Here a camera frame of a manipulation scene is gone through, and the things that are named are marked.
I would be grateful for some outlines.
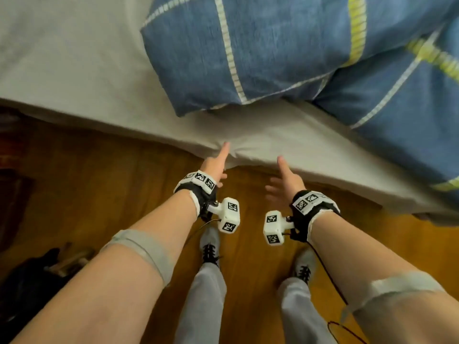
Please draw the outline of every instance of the leg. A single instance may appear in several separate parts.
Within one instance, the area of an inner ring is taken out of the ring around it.
[[[313,250],[303,252],[295,262],[295,277],[279,288],[286,344],[336,344],[327,323],[311,301],[307,283],[315,271]]]
[[[204,263],[196,274],[175,332],[175,344],[218,344],[226,284],[218,266],[219,233],[204,232],[200,247]]]

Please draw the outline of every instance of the person's left arm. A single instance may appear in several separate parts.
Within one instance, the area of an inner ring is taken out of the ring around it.
[[[201,170],[221,187],[229,153],[225,143]],[[177,262],[196,206],[188,190],[180,190],[130,229],[152,235]],[[98,254],[49,301],[14,339],[25,343],[138,343],[164,288],[158,271],[130,248],[112,244]]]

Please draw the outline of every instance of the yellow stripe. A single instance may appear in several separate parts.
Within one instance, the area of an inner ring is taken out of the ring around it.
[[[367,3],[365,0],[348,0],[349,18],[351,21],[351,52],[349,60],[342,66],[357,63],[365,49],[367,37]]]
[[[431,185],[431,187],[440,192],[449,192],[459,189],[459,176],[449,180],[448,182]]]
[[[447,76],[459,83],[459,61],[450,54],[441,51],[434,44],[426,43],[422,38],[412,40],[406,49],[421,60],[438,67]]]

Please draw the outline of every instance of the shoe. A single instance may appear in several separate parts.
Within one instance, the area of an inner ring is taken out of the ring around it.
[[[220,268],[220,237],[216,228],[209,227],[204,231],[199,242],[199,248],[202,251],[203,263],[213,263]]]
[[[295,261],[293,276],[301,279],[307,285],[316,271],[316,259],[312,248],[302,251]]]

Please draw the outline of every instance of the bed sheet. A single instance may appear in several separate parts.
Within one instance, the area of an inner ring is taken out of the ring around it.
[[[68,115],[122,127],[201,157],[231,141],[232,165],[274,166],[283,154],[305,179],[395,213],[459,216],[307,103],[280,100],[176,117],[139,32],[151,2],[0,0],[0,98],[56,111],[24,110],[42,119]]]

